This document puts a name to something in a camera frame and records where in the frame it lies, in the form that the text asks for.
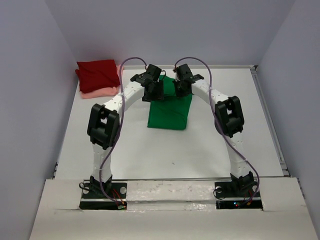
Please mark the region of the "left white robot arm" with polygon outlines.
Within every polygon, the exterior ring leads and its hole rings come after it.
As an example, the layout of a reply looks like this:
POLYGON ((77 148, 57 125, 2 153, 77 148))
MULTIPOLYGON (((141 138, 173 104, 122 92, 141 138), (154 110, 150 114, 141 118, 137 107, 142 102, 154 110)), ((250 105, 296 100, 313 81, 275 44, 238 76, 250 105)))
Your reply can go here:
POLYGON ((145 72, 132 76, 111 100, 92 106, 87 135, 93 147, 93 171, 89 183, 97 196, 104 198, 112 187, 111 155, 120 138, 125 111, 136 101, 151 102, 164 98, 162 69, 150 64, 145 72))

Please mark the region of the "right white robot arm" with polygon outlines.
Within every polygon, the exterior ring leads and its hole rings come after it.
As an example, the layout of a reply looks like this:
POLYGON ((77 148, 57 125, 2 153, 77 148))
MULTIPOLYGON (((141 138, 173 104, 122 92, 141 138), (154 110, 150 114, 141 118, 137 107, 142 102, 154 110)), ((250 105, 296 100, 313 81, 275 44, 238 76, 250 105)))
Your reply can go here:
POLYGON ((218 186, 222 192, 242 196, 252 189, 255 181, 251 167, 243 155, 242 131, 245 120, 240 99, 214 89, 212 79, 207 82, 200 74, 194 75, 187 64, 176 66, 173 72, 173 84, 178 97, 192 94, 211 107, 214 125, 225 141, 230 161, 231 181, 221 182, 218 186))

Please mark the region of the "green t-shirt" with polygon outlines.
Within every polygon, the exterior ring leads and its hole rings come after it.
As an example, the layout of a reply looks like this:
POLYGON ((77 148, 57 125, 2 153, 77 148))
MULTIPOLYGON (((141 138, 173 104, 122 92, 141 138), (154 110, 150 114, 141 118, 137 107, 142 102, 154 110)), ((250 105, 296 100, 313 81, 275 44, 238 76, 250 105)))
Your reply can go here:
POLYGON ((173 81, 168 76, 163 78, 164 98, 150 103, 148 128, 177 131, 187 128, 193 95, 177 97, 173 81))

